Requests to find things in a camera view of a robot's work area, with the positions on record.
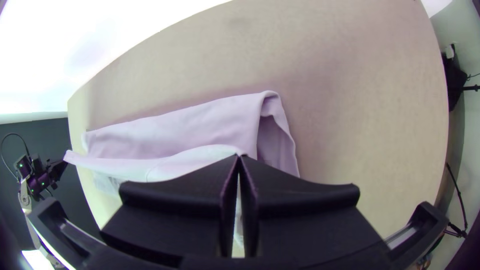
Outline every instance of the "light purple fabric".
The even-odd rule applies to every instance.
[[[64,160],[95,173],[102,191],[121,182],[171,180],[233,154],[299,176],[295,143],[277,93],[238,95],[82,135],[87,155]]]

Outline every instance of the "black cable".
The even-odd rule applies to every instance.
[[[450,173],[451,180],[453,181],[453,184],[455,185],[456,193],[458,194],[458,200],[460,201],[461,213],[463,214],[463,225],[465,227],[463,232],[466,234],[467,229],[468,229],[468,224],[467,224],[467,215],[465,214],[464,200],[462,199],[462,195],[460,193],[459,186],[457,185],[457,180],[455,179],[454,173],[452,172],[452,168],[450,168],[450,164],[447,162],[447,163],[445,163],[445,166],[446,166],[448,172]]]
[[[480,75],[480,73],[475,74],[475,75],[470,74],[470,75],[468,75],[468,77],[466,78],[466,81],[468,82],[468,81],[470,81],[470,78],[476,77],[476,76],[478,76],[478,75]]]
[[[3,150],[3,145],[4,145],[4,142],[5,142],[5,139],[9,136],[17,136],[20,138],[20,140],[23,142],[23,146],[25,146],[25,151],[26,151],[26,155],[30,158],[30,152],[29,152],[29,148],[27,147],[27,144],[25,143],[25,140],[24,138],[22,138],[22,136],[18,135],[17,133],[8,133],[7,135],[3,136],[3,139],[1,139],[1,143],[0,143],[0,156],[1,156],[1,161],[3,161],[3,164],[5,164],[5,167],[8,169],[8,171],[11,173],[11,175],[13,177],[15,177],[16,181],[17,182],[20,182],[19,181],[19,178],[17,175],[15,175],[15,173],[10,169],[10,167],[7,165],[7,163],[5,162],[5,159],[4,159],[4,150]]]
[[[50,197],[53,197],[52,193],[50,192],[49,188],[45,188],[46,192],[48,192],[48,194],[50,194]]]

